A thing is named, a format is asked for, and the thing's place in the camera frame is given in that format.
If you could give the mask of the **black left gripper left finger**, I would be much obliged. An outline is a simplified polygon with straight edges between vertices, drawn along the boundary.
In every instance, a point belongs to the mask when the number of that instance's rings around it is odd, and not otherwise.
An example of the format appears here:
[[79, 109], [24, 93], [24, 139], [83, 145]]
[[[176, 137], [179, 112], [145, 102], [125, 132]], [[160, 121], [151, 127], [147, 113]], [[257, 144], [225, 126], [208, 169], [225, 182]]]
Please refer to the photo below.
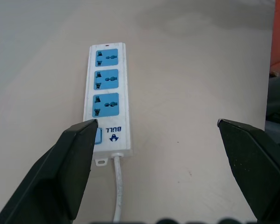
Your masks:
[[71, 224], [77, 218], [98, 128], [97, 119], [66, 129], [38, 159], [0, 212], [0, 224]]

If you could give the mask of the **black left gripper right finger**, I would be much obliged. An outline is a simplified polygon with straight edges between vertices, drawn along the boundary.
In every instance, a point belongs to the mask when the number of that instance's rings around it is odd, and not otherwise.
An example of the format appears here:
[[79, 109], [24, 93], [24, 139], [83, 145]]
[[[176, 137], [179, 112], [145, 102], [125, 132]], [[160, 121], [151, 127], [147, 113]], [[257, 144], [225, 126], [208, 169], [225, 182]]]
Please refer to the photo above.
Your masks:
[[257, 221], [280, 224], [280, 147], [261, 129], [217, 122], [232, 174]]

